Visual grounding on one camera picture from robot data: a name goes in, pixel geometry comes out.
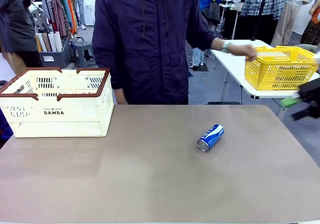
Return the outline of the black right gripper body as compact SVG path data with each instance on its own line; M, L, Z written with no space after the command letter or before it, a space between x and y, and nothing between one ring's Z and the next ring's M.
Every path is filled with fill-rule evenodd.
M307 109L311 109L312 118L318 119L320 117L319 107L320 107L320 81L319 80L312 80L307 83L304 83L299 86L299 96L300 99L308 103L309 106Z

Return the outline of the person's left hand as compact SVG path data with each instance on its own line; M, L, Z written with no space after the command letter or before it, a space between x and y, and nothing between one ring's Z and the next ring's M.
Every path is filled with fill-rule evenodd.
M256 49L252 45L228 44L227 50L234 56L245 56L248 61L254 61L257 57Z

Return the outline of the person's right hand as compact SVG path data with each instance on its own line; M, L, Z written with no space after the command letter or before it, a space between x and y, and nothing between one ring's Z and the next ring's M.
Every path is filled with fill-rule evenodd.
M125 104L127 104L127 101L126 101L126 99L125 99L125 95L124 95L124 91L123 91L123 89L122 88L120 88L120 89L116 89L115 91L114 91L114 93L115 93L115 98L116 98L116 101L117 101L117 103L119 104L119 105L125 105Z

